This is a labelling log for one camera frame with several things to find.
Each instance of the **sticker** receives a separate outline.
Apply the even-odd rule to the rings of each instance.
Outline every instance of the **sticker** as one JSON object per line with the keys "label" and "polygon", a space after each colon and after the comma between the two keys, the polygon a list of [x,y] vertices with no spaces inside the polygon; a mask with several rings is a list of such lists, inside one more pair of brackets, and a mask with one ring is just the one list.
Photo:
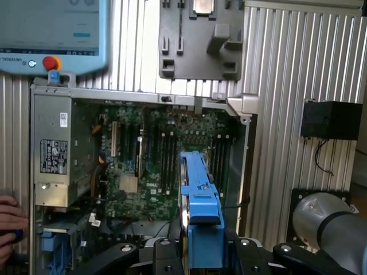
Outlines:
{"label": "sticker", "polygon": [[91,223],[91,225],[95,227],[99,227],[101,225],[101,221],[96,219],[94,222]]}
{"label": "sticker", "polygon": [[42,139],[40,143],[40,173],[66,175],[68,172],[68,142]]}
{"label": "sticker", "polygon": [[68,128],[68,113],[60,113],[60,127]]}

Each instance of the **finger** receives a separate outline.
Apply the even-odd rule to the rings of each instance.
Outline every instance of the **finger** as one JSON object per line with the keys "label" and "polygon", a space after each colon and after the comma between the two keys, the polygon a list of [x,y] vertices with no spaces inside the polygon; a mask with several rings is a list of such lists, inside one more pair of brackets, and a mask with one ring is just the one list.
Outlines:
{"label": "finger", "polygon": [[22,230],[27,229],[29,227],[28,223],[6,223],[0,222],[0,229],[1,230]]}
{"label": "finger", "polygon": [[4,264],[12,253],[11,245],[0,247],[0,264]]}
{"label": "finger", "polygon": [[0,196],[0,204],[17,205],[17,201],[11,196]]}
{"label": "finger", "polygon": [[0,205],[0,213],[11,214],[18,217],[26,217],[20,208],[9,205]]}
{"label": "finger", "polygon": [[28,223],[29,220],[27,218],[13,216],[10,214],[2,214],[0,213],[0,222],[12,222],[12,223]]}
{"label": "finger", "polygon": [[29,220],[27,218],[16,217],[16,216],[8,215],[8,214],[0,214],[0,230],[6,230],[10,228],[24,229],[23,227],[16,228],[15,224],[28,226]]}
{"label": "finger", "polygon": [[14,233],[5,234],[0,237],[0,246],[13,242],[17,236]]}

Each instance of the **blue clip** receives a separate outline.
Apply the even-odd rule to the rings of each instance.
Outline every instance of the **blue clip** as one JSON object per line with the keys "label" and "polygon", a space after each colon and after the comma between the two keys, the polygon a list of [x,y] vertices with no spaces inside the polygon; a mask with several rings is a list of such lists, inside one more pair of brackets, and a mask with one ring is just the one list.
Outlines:
{"label": "blue clip", "polygon": [[189,268],[223,268],[224,219],[218,191],[199,152],[182,152],[180,157],[188,177],[181,194],[189,198]]}

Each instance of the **touchscreen display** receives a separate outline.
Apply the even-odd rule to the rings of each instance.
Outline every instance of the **touchscreen display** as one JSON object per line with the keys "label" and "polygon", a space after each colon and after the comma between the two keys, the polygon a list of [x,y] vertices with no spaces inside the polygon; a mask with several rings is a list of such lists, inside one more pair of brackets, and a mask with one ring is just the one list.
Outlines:
{"label": "touchscreen display", "polygon": [[99,54],[99,0],[0,0],[0,53]]}

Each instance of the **green circuit board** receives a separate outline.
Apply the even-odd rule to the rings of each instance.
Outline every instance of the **green circuit board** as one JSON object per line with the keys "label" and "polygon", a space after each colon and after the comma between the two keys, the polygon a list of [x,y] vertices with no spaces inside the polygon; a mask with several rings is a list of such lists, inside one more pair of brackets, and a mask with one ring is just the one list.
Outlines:
{"label": "green circuit board", "polygon": [[[239,121],[225,111],[195,114],[177,107],[111,106],[101,114],[101,154],[106,157],[106,215],[170,220],[177,212],[179,152],[203,154],[221,199]],[[124,202],[113,200],[119,190]]]}

